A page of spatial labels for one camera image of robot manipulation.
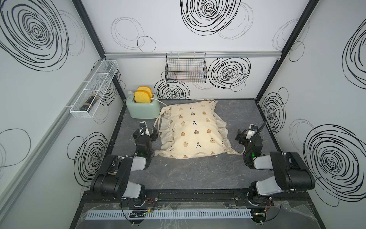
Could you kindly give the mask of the front yellow toast slice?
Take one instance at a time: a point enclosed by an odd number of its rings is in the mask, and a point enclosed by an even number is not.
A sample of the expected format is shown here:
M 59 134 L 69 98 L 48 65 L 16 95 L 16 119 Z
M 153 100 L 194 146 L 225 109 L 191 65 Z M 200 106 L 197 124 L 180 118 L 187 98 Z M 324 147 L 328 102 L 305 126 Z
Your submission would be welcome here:
M 134 93 L 134 99 L 136 103 L 151 103 L 152 94 L 144 90 L 138 90 Z

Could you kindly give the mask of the rear yellow toast slice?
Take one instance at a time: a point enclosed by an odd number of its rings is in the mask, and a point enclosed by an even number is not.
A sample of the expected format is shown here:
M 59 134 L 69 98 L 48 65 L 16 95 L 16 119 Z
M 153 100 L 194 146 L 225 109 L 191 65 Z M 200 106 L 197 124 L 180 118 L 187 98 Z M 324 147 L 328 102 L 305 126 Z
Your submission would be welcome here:
M 152 90 L 151 90 L 151 88 L 150 87 L 147 87 L 147 86 L 140 86 L 140 87 L 138 87 L 138 89 L 137 89 L 138 91 L 145 91 L 145 92 L 147 92 L 147 94 L 151 97 L 151 98 L 153 98 L 153 93 L 152 93 Z

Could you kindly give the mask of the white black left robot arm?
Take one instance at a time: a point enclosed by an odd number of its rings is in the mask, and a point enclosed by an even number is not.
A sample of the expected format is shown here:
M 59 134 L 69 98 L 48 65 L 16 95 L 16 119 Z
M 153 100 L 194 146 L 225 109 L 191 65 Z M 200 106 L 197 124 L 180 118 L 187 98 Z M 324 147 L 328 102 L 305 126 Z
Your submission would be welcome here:
M 148 169 L 153 158 L 152 142 L 158 138 L 156 128 L 140 127 L 133 134 L 135 152 L 131 156 L 107 155 L 93 178 L 90 191 L 108 198 L 144 200 L 145 187 L 131 182 L 134 171 Z

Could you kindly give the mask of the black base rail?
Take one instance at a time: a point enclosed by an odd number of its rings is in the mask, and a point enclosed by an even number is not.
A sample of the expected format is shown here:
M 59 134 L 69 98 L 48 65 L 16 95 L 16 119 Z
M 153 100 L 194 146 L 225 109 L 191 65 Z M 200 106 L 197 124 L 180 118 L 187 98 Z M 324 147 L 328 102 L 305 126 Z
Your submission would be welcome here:
M 310 196 L 305 191 L 288 191 L 270 196 L 249 198 L 248 189 L 147 189 L 141 198 L 102 197 L 86 191 L 79 206 L 87 203 L 122 204 L 131 208 L 159 208 L 171 203 L 207 203 L 218 202 L 232 204 L 235 207 L 265 208 L 274 206 L 274 202 L 284 200 L 308 200 Z

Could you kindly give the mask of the mint green toaster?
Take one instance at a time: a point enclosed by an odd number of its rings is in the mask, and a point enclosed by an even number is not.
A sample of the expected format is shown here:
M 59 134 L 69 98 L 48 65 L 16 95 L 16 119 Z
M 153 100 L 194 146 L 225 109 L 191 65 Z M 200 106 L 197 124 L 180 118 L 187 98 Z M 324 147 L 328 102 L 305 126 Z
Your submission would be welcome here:
M 137 103 L 131 94 L 126 100 L 129 114 L 134 119 L 155 119 L 161 112 L 160 103 L 153 100 L 151 103 Z

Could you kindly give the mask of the yellow toast slice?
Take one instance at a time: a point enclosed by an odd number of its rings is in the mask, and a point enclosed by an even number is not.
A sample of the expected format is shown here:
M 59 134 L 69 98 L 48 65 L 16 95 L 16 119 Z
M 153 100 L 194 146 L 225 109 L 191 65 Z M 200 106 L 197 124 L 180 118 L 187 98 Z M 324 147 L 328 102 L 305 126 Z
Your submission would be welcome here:
M 138 91 L 145 91 L 145 92 L 147 92 L 147 94 L 151 97 L 151 98 L 153 98 L 153 93 L 152 93 L 152 90 L 151 90 L 151 88 L 150 87 L 147 87 L 147 86 L 140 86 L 140 87 L 138 87 L 138 89 L 137 89 Z
M 151 103 L 152 94 L 144 90 L 138 90 L 134 93 L 134 99 L 136 103 Z

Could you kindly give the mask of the cream animal print pillow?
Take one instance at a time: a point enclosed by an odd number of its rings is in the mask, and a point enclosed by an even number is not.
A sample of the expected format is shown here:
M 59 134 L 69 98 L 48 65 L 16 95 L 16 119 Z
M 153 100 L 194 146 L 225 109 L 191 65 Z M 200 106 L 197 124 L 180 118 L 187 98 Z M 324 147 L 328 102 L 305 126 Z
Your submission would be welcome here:
M 163 107 L 154 122 L 162 146 L 154 154 L 175 159 L 236 155 L 216 105 L 215 100 L 201 100 Z

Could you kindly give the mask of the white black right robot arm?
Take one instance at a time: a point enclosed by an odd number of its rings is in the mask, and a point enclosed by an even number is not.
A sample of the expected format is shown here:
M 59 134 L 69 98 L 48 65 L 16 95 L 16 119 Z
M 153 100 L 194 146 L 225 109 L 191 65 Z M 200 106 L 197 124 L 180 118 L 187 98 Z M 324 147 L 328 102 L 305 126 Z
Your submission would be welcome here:
M 273 176 L 251 183 L 248 198 L 271 196 L 289 190 L 307 191 L 315 188 L 315 178 L 297 152 L 272 151 L 262 154 L 263 139 L 260 128 L 254 126 L 238 130 L 235 140 L 244 146 L 242 155 L 247 167 L 254 170 L 271 170 Z

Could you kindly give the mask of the dark bottle in shelf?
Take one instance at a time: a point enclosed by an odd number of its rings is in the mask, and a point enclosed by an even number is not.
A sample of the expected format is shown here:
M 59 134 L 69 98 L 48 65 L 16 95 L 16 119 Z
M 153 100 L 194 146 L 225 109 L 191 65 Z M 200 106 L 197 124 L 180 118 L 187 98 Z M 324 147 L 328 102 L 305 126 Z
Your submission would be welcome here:
M 79 108 L 82 112 L 89 112 L 95 103 L 99 100 L 99 96 L 96 94 L 92 94 L 86 102 Z

